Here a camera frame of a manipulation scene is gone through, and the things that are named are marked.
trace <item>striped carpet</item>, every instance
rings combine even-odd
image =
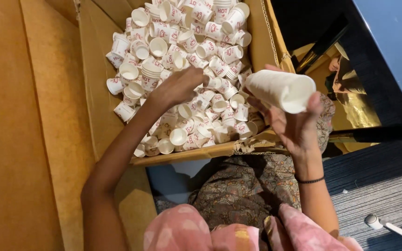
[[[338,156],[325,161],[324,168],[341,235],[355,238],[364,250],[402,250],[401,236],[364,223],[368,214],[376,214],[402,227],[402,142]]]

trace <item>open cardboard box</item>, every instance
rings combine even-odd
[[[81,0],[80,37],[83,51],[86,100],[91,125],[92,145],[97,160],[124,128],[123,122],[113,112],[122,101],[121,94],[114,96],[106,88],[106,80],[114,77],[115,68],[105,58],[111,50],[113,33],[125,30],[126,18],[133,9],[143,7],[151,0]],[[270,0],[244,0],[251,9],[248,31],[252,34],[249,58],[253,72],[264,69],[265,64],[280,66],[294,72],[293,65],[283,42]],[[262,153],[280,150],[280,139],[267,129],[246,140],[238,140],[206,148],[133,158],[132,165],[150,166],[188,160],[206,159],[232,154]]]

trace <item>floor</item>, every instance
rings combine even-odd
[[[147,168],[153,195],[186,203],[194,187],[202,185],[197,173],[208,162],[206,159]],[[327,159],[324,169],[341,235],[355,238],[364,250],[402,250],[402,237],[364,224],[368,214],[376,214],[402,227],[402,143],[378,144]]]

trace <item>woman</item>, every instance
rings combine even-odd
[[[267,69],[280,71],[274,66]],[[81,194],[86,250],[128,250],[114,202],[115,187],[149,128],[171,107],[191,100],[193,89],[208,81],[199,68],[174,73],[150,94],[111,143]],[[352,239],[338,237],[338,219],[323,178],[318,143],[316,123],[323,112],[321,95],[314,93],[307,111],[299,114],[284,114],[275,107],[266,109],[253,97],[248,101],[265,115],[291,157],[224,160],[218,172],[192,196],[193,206],[168,209],[153,220],[144,235],[144,249],[268,250],[269,243],[272,250],[361,250]],[[253,167],[258,163],[263,163],[263,171]],[[280,167],[291,168],[290,163],[295,166],[303,214],[281,204],[300,207],[295,199],[297,189],[290,188],[297,187],[296,181],[274,179],[283,176],[277,171],[283,169]],[[286,194],[283,191],[291,191],[293,196],[279,196]],[[278,215],[281,221],[271,215]]]

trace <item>bracelet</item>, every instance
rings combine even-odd
[[[299,184],[311,184],[311,183],[316,183],[316,182],[319,182],[319,181],[321,181],[321,180],[324,180],[324,179],[325,179],[325,176],[323,176],[322,178],[317,179],[317,180],[308,180],[308,181],[299,180],[295,175],[294,175],[294,178],[296,178],[296,180],[297,180],[297,182],[298,182]]]

